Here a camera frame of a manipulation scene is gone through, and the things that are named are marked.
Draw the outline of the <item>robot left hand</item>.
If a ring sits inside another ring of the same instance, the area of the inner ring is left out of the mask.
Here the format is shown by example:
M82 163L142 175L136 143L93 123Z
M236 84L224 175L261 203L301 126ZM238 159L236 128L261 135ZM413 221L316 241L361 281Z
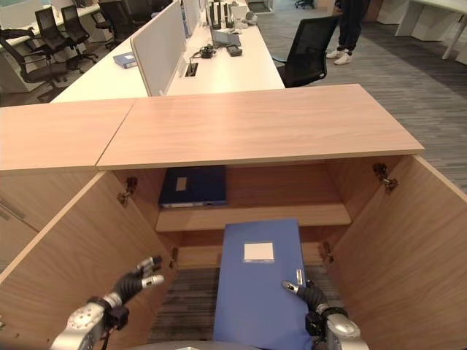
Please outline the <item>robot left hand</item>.
M157 274L162 262L160 255L148 257L116 282L112 292L119 297L120 305L124 306L143 289L155 287L164 282L164 276Z

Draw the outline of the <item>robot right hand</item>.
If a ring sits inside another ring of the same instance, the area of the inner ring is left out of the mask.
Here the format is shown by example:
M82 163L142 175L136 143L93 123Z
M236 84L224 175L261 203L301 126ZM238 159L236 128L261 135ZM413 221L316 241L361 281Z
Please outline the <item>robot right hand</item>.
M282 287L288 292L293 293L307 304L310 311L322 314L329 308L328 299L325 293L314 284L307 286L294 285L289 281L282 281Z

